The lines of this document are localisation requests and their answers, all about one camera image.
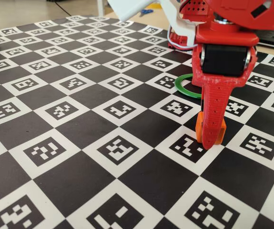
cable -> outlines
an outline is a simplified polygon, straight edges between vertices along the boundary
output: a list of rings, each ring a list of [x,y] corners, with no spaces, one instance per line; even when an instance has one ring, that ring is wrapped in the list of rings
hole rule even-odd
[[[71,17],[71,14],[69,14],[63,7],[61,7],[61,6],[56,2],[56,0],[54,0],[54,3],[55,3],[56,5],[58,5],[58,7],[60,7],[65,13],[67,13],[67,14]]]
[[[201,99],[202,98],[202,94],[198,94],[198,93],[195,93],[195,92],[190,92],[188,90],[186,90],[182,85],[181,85],[181,82],[185,79],[189,79],[189,78],[192,78],[193,77],[193,74],[185,74],[185,75],[182,75],[182,76],[179,76],[176,80],[175,80],[175,87],[176,89],[181,92],[182,94],[184,95],[187,95],[189,97],[192,97],[192,98],[196,98],[196,99]]]

floor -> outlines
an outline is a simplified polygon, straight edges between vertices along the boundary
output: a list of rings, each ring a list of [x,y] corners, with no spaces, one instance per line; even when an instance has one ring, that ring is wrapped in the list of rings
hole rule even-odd
[[[97,15],[96,0],[64,0],[59,4],[71,15]],[[54,2],[46,0],[0,0],[0,29],[37,21],[67,17]]]

blue object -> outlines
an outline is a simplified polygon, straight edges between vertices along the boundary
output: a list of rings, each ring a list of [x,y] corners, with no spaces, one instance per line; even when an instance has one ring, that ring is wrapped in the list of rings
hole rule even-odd
[[[140,17],[142,17],[144,14],[148,14],[148,13],[153,13],[153,10],[141,10],[141,15]]]

green ring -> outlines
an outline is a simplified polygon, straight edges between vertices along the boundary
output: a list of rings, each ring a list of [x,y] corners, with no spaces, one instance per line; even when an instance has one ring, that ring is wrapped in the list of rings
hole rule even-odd
[[[186,90],[182,85],[181,85],[181,82],[185,79],[189,79],[189,78],[192,78],[193,77],[193,74],[185,74],[185,75],[182,75],[182,76],[179,76],[176,80],[175,80],[175,87],[177,88],[177,90],[179,92],[181,92],[182,94],[184,95],[187,95],[189,97],[193,97],[193,98],[196,98],[196,99],[201,99],[202,98],[202,94],[198,94],[198,93],[194,93],[194,92],[190,92],[188,90]]]

black and white pattern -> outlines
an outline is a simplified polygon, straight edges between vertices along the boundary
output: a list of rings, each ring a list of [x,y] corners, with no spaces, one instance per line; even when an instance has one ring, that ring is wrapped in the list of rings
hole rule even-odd
[[[79,15],[0,29],[1,229],[274,228],[274,55],[206,150],[200,100],[174,87],[191,52],[166,34]]]

